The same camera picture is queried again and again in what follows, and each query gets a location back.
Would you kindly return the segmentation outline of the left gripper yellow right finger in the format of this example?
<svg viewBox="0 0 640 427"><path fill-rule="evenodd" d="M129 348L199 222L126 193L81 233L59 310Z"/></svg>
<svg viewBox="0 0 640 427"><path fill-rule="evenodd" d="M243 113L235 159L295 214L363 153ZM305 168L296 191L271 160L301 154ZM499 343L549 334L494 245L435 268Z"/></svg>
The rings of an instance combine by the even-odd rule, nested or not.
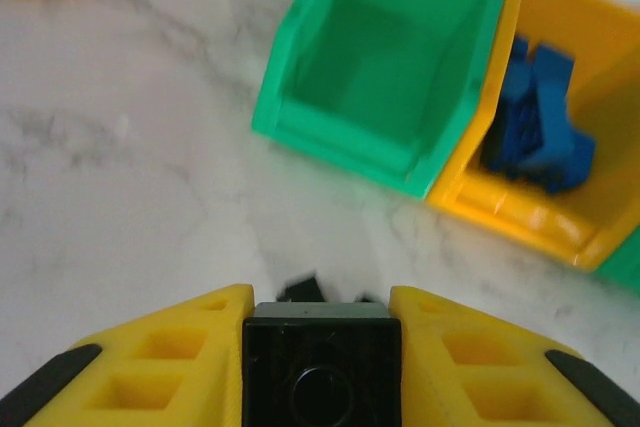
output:
<svg viewBox="0 0 640 427"><path fill-rule="evenodd" d="M639 403L570 347L408 286L402 326L405 426L636 426Z"/></svg>

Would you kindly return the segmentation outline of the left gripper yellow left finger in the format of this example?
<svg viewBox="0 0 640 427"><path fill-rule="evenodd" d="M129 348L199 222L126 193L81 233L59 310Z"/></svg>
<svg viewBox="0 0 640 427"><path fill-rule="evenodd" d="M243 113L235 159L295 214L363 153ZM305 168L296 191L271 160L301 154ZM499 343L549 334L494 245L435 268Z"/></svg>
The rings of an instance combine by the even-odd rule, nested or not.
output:
<svg viewBox="0 0 640 427"><path fill-rule="evenodd" d="M242 324L234 284L86 337L1 400L4 426L239 426Z"/></svg>

